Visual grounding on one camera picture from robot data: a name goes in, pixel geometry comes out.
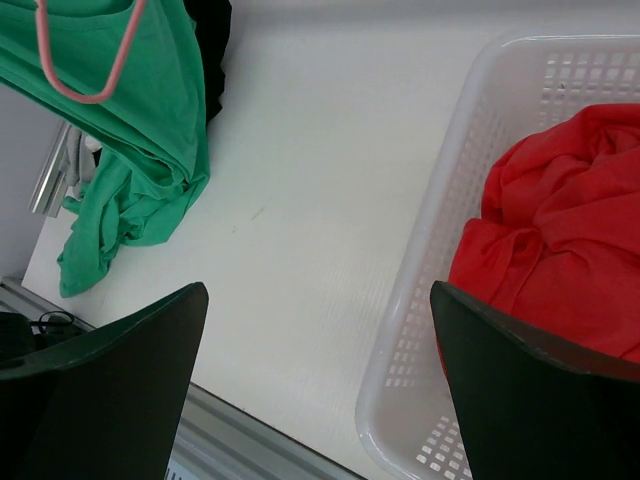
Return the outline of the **black tank top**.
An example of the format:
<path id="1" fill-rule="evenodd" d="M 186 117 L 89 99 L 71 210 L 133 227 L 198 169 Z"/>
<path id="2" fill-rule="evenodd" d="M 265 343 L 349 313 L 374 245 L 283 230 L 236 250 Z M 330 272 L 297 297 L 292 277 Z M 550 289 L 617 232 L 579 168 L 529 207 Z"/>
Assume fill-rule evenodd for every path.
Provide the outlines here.
<path id="1" fill-rule="evenodd" d="M 225 89 L 222 61 L 230 37 L 232 6 L 229 0 L 185 0 L 184 6 L 196 24 L 204 72 L 206 123 L 209 123 L 222 109 L 220 97 Z"/>

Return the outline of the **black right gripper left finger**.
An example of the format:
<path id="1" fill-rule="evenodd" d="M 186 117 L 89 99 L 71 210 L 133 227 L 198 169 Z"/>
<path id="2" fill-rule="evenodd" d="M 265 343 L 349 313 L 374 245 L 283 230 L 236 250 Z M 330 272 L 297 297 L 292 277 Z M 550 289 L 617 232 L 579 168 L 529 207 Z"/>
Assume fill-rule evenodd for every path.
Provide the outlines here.
<path id="1" fill-rule="evenodd" d="M 163 478 L 207 308 L 192 283 L 1 369 L 2 478 Z"/>

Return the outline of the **aluminium front table rail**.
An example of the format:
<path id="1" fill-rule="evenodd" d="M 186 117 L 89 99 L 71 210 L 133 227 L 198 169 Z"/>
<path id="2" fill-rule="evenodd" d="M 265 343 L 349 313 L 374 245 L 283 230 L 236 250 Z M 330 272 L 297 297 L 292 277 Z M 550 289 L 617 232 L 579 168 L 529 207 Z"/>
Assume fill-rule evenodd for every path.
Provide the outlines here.
<path id="1" fill-rule="evenodd" d="M 37 320 L 49 311 L 18 307 L 8 292 L 2 312 Z M 351 472 L 190 384 L 161 479 L 348 479 Z"/>

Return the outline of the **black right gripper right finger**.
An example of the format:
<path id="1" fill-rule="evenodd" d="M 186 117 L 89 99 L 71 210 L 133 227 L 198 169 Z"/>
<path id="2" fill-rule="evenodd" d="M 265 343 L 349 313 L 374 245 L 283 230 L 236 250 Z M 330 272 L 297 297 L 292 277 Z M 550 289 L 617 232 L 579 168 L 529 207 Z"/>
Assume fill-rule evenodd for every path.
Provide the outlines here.
<path id="1" fill-rule="evenodd" d="M 639 366 L 437 281 L 430 305 L 475 479 L 636 479 Z"/>

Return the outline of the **grey tank top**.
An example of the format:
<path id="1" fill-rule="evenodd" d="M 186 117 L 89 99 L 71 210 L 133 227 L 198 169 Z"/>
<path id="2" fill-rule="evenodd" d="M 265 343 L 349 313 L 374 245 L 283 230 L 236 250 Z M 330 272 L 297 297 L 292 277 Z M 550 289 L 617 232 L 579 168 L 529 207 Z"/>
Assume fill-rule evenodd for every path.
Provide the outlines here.
<path id="1" fill-rule="evenodd" d="M 102 152 L 102 144 L 94 137 L 71 126 L 66 138 L 66 159 L 61 169 L 65 182 L 76 198 L 83 196 L 83 189 L 92 181 Z"/>

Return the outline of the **aluminium frame left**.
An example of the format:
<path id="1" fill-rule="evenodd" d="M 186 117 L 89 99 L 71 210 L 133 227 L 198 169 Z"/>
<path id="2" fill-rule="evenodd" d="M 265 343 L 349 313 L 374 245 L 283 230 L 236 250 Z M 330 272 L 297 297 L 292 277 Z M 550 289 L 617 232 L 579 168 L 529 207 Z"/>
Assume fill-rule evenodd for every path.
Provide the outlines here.
<path id="1" fill-rule="evenodd" d="M 68 160 L 70 130 L 68 122 L 59 123 L 30 198 L 31 213 L 55 218 L 60 211 L 67 189 L 63 164 Z"/>

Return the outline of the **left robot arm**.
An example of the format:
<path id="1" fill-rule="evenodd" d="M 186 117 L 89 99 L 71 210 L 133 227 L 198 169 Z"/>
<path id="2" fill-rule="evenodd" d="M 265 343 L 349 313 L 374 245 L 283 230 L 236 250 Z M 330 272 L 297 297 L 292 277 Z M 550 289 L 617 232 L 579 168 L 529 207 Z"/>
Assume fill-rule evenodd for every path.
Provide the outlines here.
<path id="1" fill-rule="evenodd" d="M 20 366 L 25 356 L 85 332 L 75 316 L 61 310 L 45 312 L 37 320 L 30 320 L 20 313 L 2 312 L 1 369 Z"/>

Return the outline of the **green shirt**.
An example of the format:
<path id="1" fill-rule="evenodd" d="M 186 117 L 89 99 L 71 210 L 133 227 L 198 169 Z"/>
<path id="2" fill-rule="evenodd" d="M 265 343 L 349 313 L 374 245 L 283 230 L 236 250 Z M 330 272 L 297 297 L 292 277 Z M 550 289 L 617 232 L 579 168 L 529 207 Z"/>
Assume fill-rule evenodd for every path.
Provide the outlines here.
<path id="1" fill-rule="evenodd" d="M 121 246 L 169 239 L 209 179 L 205 84 L 195 25 L 180 1 L 151 1 L 114 94 L 82 105 L 56 92 L 38 54 L 36 5 L 1 5 L 1 80 L 102 145 L 59 256 L 63 297 L 100 282 Z"/>

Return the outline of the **white perforated plastic basket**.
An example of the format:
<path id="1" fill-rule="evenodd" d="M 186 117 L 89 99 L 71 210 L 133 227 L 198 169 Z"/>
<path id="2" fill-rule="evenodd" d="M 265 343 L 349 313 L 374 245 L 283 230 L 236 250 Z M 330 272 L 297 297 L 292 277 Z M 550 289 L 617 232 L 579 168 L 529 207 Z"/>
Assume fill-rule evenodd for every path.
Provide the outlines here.
<path id="1" fill-rule="evenodd" d="M 529 31 L 476 57 L 432 169 L 356 404 L 369 456 L 397 479 L 471 475 L 435 342 L 432 284 L 448 276 L 489 169 L 518 140 L 581 109 L 639 99 L 639 37 Z"/>

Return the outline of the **red tank top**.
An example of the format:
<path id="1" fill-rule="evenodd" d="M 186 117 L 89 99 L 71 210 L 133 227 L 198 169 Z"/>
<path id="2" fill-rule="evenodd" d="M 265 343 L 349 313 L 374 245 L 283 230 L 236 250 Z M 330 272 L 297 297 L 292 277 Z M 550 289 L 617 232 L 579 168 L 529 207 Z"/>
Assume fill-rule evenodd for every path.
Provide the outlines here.
<path id="1" fill-rule="evenodd" d="M 537 328 L 639 359 L 639 108 L 599 104 L 490 169 L 449 282 Z"/>

